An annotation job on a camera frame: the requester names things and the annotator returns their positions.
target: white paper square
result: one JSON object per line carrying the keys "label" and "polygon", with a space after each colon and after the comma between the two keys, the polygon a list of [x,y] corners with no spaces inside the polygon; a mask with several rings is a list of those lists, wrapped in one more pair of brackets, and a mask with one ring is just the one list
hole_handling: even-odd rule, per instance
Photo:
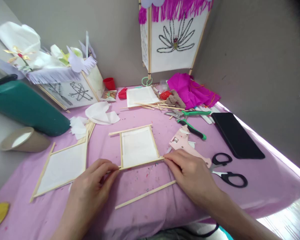
{"label": "white paper square", "polygon": [[122,168],[133,167],[159,158],[149,126],[124,132],[122,136]]}
{"label": "white paper square", "polygon": [[151,86],[127,90],[127,107],[139,106],[135,103],[151,104],[155,102],[159,102],[159,99],[154,94]]}
{"label": "white paper square", "polygon": [[86,170],[85,143],[52,154],[35,196],[62,187]]}

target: green handle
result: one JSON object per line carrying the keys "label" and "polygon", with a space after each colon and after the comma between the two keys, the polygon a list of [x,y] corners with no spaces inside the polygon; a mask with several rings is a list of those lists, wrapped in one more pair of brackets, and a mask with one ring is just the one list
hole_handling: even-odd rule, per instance
{"label": "green handle", "polygon": [[193,133],[193,134],[195,134],[195,135],[197,135],[199,138],[201,138],[202,140],[206,140],[207,139],[207,137],[206,137],[206,135],[204,135],[203,133],[201,133],[201,132],[199,132],[197,129],[195,129],[194,127],[192,127],[188,122],[187,122],[187,120],[185,120],[185,119],[179,119],[178,121],[177,121],[178,123],[180,123],[181,125],[188,125],[188,129],[189,129],[189,131],[191,132],[191,133]]}
{"label": "green handle", "polygon": [[203,112],[203,111],[190,111],[190,112],[185,112],[183,111],[184,116],[194,116],[194,115],[209,115],[211,114],[211,111],[208,112]]}

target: green cylinder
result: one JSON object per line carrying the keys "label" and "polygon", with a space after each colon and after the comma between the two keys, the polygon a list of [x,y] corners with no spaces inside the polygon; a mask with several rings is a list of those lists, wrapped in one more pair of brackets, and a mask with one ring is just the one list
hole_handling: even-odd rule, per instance
{"label": "green cylinder", "polygon": [[70,120],[16,79],[14,74],[0,79],[0,113],[48,136],[65,133],[70,128]]}

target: red cup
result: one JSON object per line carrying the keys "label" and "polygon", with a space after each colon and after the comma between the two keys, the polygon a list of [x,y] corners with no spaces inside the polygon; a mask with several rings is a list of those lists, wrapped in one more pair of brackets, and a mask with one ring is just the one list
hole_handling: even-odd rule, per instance
{"label": "red cup", "polygon": [[108,90],[116,90],[116,85],[114,84],[113,78],[106,78],[103,80],[103,82]]}

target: black line drawing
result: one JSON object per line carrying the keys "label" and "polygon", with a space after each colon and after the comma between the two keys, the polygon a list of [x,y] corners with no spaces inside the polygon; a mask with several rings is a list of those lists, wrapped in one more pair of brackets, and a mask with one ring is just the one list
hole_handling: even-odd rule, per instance
{"label": "black line drawing", "polygon": [[178,34],[175,35],[174,32],[174,22],[173,20],[170,20],[170,32],[168,31],[166,26],[163,26],[163,35],[159,35],[159,39],[161,42],[163,42],[164,45],[166,45],[167,47],[163,47],[163,48],[158,48],[157,52],[158,53],[170,53],[173,52],[174,50],[177,50],[178,52],[182,52],[185,50],[189,50],[191,48],[193,48],[193,46],[195,45],[194,43],[191,43],[190,45],[184,46],[189,39],[192,37],[192,35],[194,34],[194,31],[191,31],[188,34],[188,31],[190,29],[190,26],[192,24],[193,18],[190,19],[190,21],[188,22],[187,26],[185,29],[184,28],[184,22],[185,22],[185,17],[183,17],[183,19],[180,21],[180,25],[179,25],[179,30],[178,30]]}
{"label": "black line drawing", "polygon": [[69,96],[75,97],[75,95],[77,95],[77,101],[80,101],[82,98],[85,98],[88,101],[91,101],[93,99],[93,97],[91,97],[87,93],[89,90],[84,90],[84,87],[81,83],[72,82],[70,83],[70,86],[73,88],[74,91],[76,91],[76,93],[69,93]]}
{"label": "black line drawing", "polygon": [[73,105],[72,102],[70,102],[66,97],[62,96],[61,83],[53,83],[53,84],[49,83],[48,86],[51,92],[58,94],[62,98],[62,100],[64,100],[69,106]]}

